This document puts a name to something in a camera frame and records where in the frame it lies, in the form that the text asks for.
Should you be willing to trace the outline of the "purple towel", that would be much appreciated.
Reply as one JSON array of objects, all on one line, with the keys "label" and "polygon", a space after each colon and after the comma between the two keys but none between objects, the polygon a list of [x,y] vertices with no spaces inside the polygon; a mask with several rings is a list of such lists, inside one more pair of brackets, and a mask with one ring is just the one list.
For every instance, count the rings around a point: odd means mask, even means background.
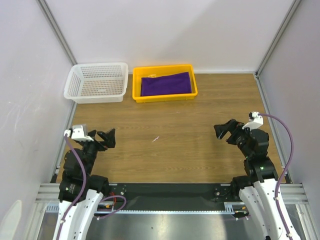
[{"label": "purple towel", "polygon": [[188,72],[159,77],[142,77],[140,95],[142,97],[192,93]]}]

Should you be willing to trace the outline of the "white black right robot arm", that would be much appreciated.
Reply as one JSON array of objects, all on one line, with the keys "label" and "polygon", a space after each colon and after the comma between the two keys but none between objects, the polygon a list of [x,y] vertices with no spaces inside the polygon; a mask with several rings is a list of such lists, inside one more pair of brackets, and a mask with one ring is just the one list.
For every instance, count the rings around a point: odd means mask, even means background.
[{"label": "white black right robot arm", "polygon": [[252,117],[244,124],[231,119],[214,125],[216,137],[235,145],[244,155],[244,176],[231,181],[230,195],[242,201],[249,211],[262,240],[299,240],[280,190],[280,179],[275,165],[268,157],[269,134],[260,129],[261,116]]}]

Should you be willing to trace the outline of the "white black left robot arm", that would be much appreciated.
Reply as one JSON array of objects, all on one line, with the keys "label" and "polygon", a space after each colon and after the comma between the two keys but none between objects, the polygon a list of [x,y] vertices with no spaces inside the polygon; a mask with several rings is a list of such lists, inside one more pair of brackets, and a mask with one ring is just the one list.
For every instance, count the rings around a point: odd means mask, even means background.
[{"label": "white black left robot arm", "polygon": [[109,180],[93,175],[98,152],[116,146],[116,130],[92,130],[75,125],[65,130],[64,140],[70,150],[64,156],[59,185],[59,213],[53,235],[55,240],[84,240],[101,200],[110,195]]}]

